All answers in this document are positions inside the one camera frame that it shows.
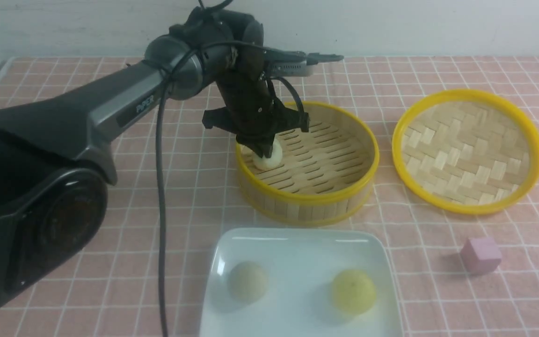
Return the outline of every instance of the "bamboo steamer basket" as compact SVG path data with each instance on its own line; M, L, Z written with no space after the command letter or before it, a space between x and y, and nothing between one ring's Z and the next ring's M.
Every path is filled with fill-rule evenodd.
M365 204L380 151L368 126L348 111L319 102L303 105L310 130L276 135L283 149L280 166L261 171L253 166L253 152L237 145L237 177L244 199L259 212L318 227L344 220Z
M500 211L539 178L539 133L515 105L488 92L423 98L398 122L396 171L419 197L465 214Z

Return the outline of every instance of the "square plate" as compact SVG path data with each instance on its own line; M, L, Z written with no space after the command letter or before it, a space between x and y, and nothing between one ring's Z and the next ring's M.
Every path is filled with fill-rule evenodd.
M227 278L238 263L259 264L265 296L243 306ZM330 284L344 269L362 269L374 281L375 305L344 320L330 300ZM401 337L402 322L390 264L381 242L362 232L238 228L220 238L207 280L201 337Z

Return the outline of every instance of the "pink foam block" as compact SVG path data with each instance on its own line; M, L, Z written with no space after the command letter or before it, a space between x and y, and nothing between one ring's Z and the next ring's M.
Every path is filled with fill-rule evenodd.
M460 251L467 271L473 274L485 274L495 271L503 255L492 237L469 239Z

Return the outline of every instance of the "yellow rim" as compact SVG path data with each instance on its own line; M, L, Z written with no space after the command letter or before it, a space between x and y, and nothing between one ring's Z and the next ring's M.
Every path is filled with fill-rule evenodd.
M335 216L335 217L329 218L329 219L302 221L302 220L291 220L291 219L288 219L288 218L284 218L282 216L278 216L275 213L271 213L269 211L266 211L263 207L260 207L260 205L258 205L253 200L253 198L249 197L248 194L246 194L246 192L244 191L244 188L242 188L242 186L240 188L240 191L241 191L241 194L242 194L242 197L244 198L244 200L246 200L248 203L250 203L251 206L255 210L257 210L259 213L267 216L268 218L270 218L272 220L276 220L278 222L282 222L282 223L287 224L287 225L299 226L299 227L329 226L329 225L336 224L336 223L338 223L338 222L340 222L342 220L345 220L345 219L351 217L351 215L357 213L357 211L359 211L359 209L361 209L361 207L363 207L365 205L367 200L370 198L371 192L372 192L372 190L369 190L367 192L367 194L365 196L363 196L363 200L361 200L361 203L356 205L353 209L346 212L345 214L338 215L338 216Z
M344 188L342 190L338 190L337 192L327 193L327 194L291 194L284 192L282 190L278 190L277 188L273 188L271 186L267 186L264 183L262 183L259 179L253 175L253 173L248 169L246 164L244 163L244 159L242 158L242 154L240 153L240 147L238 143L236 144L236 159L237 159L237 165L238 168L244 172L244 175L247 177L247 179L252 182L254 186L258 190L261 190L264 194L270 194L276 199L280 201L296 201L302 205L318 205L323 203L333 203L335 201L339 201L342 199L346 199L349 197L352 197L353 195L357 194L364 186L366 186L372 177L376 174L376 170L378 169L378 164L380 162L380 150L378 148L378 142L376 140L376 136L372 133L370 128L363 122L361 119L357 118L352 113L346 111L345 109L341 109L339 107L335 107L331 104L326 104L322 102L303 102L305 105L320 105L323 107L329 107L332 109L335 109L336 111L340 113L344 113L345 115L351 117L355 120L355 122L361 124L363 128L366 130L366 132L371 137L371 142L375 149L375 155L374 155L374 161L371 163L370 169L367 171L359 181L355 182L353 185ZM285 105L293 106L295 105L294 102L286 103Z
M402 160L402 151L401 143L402 136L404 135L405 130L409 124L423 111L426 109L440 103L451 102L451 101L465 101L465 102L480 102L488 104L492 107L496 107L498 110L505 113L508 117L513 119L521 130L524 132L524 135L528 139L530 145L530 157L531 165L530 171L526 177L524 183L522 183L519 188L513 192L510 196L497 201L496 203L491 203L487 205L459 205L449 201L446 201L442 198L438 198L426 192L413 177L407 172L406 166ZM498 212L510 205L519 201L524 197L531 188L536 184L539 178L539 133L535 128L533 123L530 121L530 118L521 111L518 107L513 105L511 102L491 94L489 92L471 90L471 89L455 89L455 90L445 90L437 94L427 96L420 100L419 102L413 104L413 106L402 116L396 128L394 130L394 135L392 139L392 156L394 160L394 166L398 172L399 177L405 183L413 193L417 194L419 197L423 198L425 201L436 205L447 211L464 213L464 214L487 214Z

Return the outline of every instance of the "table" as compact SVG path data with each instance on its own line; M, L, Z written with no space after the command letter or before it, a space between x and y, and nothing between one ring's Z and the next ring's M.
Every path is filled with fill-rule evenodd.
M0 107L56 96L138 58L18 58L0 77ZM320 66L292 79L304 100L356 113L378 138L374 196L334 226L376 235L387 247L407 336L539 337L539 184L520 203L489 216L457 215L404 187L392 164L391 135L422 97L451 88L494 92L522 108L539 129L539 57L368 57ZM280 94L288 101L287 90ZM167 178L167 303L170 331L196 336L206 275L220 235L281 224L242 200L234 140L204 130L203 109L223 105L214 86L168 102L163 138ZM0 309L0 337L159 336L156 300L158 209L154 114L113 142L119 181L91 243ZM500 268L470 277L458 256L469 237L491 235Z

